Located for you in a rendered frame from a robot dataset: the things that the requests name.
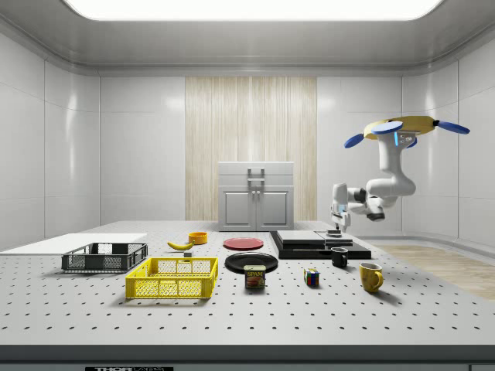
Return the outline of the black mug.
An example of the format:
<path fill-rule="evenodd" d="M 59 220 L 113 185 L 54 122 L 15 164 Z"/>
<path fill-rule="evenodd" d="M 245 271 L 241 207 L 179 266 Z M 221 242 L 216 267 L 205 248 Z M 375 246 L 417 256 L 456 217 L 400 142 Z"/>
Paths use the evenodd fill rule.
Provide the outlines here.
<path fill-rule="evenodd" d="M 344 247 L 332 247 L 330 249 L 334 267 L 345 268 L 348 264 L 348 249 Z"/>

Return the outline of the black stove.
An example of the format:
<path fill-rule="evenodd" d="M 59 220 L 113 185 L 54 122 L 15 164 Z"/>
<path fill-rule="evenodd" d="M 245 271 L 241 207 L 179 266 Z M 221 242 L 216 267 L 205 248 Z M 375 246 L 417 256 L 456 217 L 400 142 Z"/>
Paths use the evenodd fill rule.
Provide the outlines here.
<path fill-rule="evenodd" d="M 271 231 L 280 259 L 330 259 L 332 247 L 348 249 L 349 259 L 371 259 L 371 251 L 340 230 Z"/>

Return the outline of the yellow mug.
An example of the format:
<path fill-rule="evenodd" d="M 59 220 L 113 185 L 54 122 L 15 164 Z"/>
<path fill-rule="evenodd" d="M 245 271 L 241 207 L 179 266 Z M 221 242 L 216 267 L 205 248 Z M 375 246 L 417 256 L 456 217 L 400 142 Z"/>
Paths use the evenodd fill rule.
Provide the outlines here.
<path fill-rule="evenodd" d="M 365 291 L 370 293 L 378 292 L 384 283 L 382 266 L 369 262 L 360 263 L 360 279 Z"/>

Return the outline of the white cabinet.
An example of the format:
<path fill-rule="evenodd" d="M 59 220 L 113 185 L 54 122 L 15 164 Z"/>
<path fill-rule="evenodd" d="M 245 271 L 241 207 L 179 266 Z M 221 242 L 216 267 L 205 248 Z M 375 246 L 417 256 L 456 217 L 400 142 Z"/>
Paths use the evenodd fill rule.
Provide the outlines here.
<path fill-rule="evenodd" d="M 219 162 L 219 230 L 291 230 L 293 165 L 293 162 Z"/>

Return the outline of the red plate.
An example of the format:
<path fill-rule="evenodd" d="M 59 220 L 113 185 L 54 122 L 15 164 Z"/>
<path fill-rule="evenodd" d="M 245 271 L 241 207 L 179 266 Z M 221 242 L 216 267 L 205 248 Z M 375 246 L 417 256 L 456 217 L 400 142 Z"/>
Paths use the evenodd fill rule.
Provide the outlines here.
<path fill-rule="evenodd" d="M 257 250 L 264 246 L 264 242 L 252 237 L 235 237 L 224 241 L 224 247 L 230 250 Z"/>

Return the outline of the flat-sided can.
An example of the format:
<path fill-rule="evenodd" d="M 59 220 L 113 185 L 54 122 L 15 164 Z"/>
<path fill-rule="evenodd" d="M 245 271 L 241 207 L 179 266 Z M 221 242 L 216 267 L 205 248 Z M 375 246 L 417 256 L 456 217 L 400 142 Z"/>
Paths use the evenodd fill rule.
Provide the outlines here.
<path fill-rule="evenodd" d="M 265 287 L 265 265 L 245 265 L 244 278 L 246 288 L 264 288 Z"/>

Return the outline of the black plate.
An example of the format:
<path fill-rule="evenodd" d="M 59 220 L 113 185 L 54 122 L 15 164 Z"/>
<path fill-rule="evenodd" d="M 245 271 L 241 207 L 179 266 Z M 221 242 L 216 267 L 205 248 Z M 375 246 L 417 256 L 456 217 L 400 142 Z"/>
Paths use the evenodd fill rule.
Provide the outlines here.
<path fill-rule="evenodd" d="M 238 274 L 244 273 L 245 265 L 264 265 L 266 272 L 270 272 L 277 268 L 278 260 L 272 255 L 255 252 L 232 254 L 225 259 L 225 267 Z"/>

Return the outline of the drone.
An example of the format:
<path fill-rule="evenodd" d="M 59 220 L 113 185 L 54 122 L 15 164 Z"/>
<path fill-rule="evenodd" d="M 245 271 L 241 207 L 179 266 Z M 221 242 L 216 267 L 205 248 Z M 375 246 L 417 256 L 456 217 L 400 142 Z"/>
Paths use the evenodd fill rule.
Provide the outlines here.
<path fill-rule="evenodd" d="M 426 134 L 435 128 L 442 128 L 447 131 L 452 131 L 457 134 L 469 134 L 470 130 L 458 124 L 453 124 L 447 121 L 435 120 L 429 116 L 405 116 L 394 117 L 368 124 L 362 134 L 357 134 L 348 139 L 344 147 L 351 148 L 359 144 L 363 139 L 376 140 L 380 134 L 389 134 L 397 131 L 414 132 L 415 135 Z M 398 134 L 394 135 L 395 145 L 400 143 Z"/>

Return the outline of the yellow basket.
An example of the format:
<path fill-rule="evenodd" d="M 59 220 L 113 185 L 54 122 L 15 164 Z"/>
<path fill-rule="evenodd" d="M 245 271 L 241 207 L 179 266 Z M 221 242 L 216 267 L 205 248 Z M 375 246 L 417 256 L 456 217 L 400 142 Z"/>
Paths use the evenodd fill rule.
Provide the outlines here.
<path fill-rule="evenodd" d="M 216 257 L 151 257 L 125 277 L 127 298 L 210 298 Z"/>

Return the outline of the dark grey basket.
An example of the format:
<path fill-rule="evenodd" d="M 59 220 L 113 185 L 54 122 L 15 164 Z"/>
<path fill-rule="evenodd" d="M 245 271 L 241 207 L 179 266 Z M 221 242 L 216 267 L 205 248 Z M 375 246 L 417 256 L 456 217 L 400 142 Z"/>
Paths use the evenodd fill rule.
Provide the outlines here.
<path fill-rule="evenodd" d="M 148 255 L 146 243 L 89 243 L 62 256 L 62 269 L 71 272 L 126 272 Z"/>

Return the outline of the white board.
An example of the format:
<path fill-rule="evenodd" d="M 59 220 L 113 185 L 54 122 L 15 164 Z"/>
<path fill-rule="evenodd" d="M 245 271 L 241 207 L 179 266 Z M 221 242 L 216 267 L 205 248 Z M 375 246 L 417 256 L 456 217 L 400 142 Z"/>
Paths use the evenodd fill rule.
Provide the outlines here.
<path fill-rule="evenodd" d="M 0 254 L 48 254 L 61 255 L 89 243 L 131 243 L 146 236 L 146 233 L 68 233 L 59 237 L 27 244 Z"/>

